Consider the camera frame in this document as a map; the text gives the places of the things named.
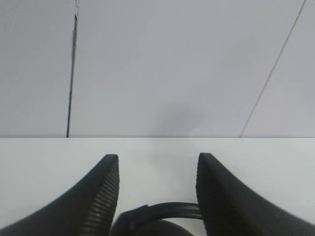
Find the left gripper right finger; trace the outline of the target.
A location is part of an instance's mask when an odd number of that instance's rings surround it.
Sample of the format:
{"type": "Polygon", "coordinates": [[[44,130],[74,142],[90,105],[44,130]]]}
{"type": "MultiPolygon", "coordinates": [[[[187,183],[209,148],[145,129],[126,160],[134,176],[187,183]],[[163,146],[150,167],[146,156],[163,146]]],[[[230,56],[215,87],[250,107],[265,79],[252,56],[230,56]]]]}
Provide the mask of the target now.
{"type": "Polygon", "coordinates": [[[209,236],[313,236],[315,226],[266,200],[210,153],[198,158],[196,193],[209,236]]]}

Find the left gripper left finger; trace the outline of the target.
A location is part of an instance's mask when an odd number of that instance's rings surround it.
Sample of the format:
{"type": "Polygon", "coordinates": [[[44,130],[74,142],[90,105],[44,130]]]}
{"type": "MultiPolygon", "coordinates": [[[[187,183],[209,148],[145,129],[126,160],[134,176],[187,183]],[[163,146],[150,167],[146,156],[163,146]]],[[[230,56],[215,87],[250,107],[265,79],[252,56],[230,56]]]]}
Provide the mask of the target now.
{"type": "Polygon", "coordinates": [[[2,236],[107,236],[119,194],[119,159],[104,156],[79,182],[29,216],[1,229],[2,236]]]}

